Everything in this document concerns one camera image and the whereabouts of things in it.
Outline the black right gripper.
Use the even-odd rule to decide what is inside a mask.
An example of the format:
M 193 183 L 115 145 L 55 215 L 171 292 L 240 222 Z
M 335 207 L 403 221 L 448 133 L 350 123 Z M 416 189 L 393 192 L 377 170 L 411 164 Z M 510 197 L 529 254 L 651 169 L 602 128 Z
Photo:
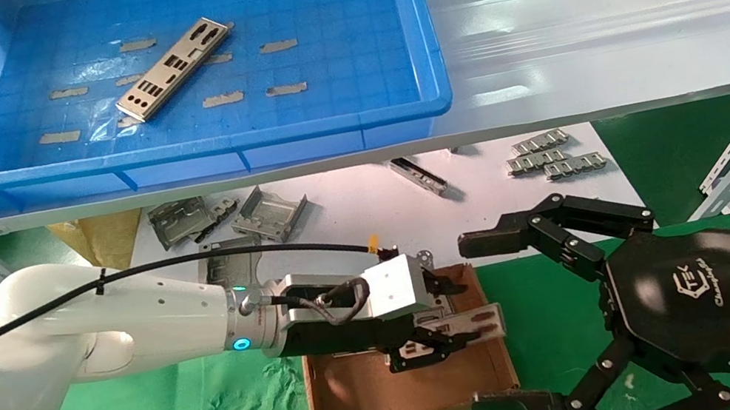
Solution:
M 606 273 L 612 302 L 634 337 L 615 336 L 571 394 L 476 392 L 473 410 L 597 410 L 630 363 L 688 388 L 689 397 L 655 410 L 730 409 L 730 388 L 708 374 L 730 373 L 730 229 L 645 234 L 654 219 L 644 206 L 553 193 L 533 209 L 500 215 L 493 228 L 458 236 L 464 259 L 533 248 L 583 280 Z M 605 261 L 579 232 L 625 241 Z

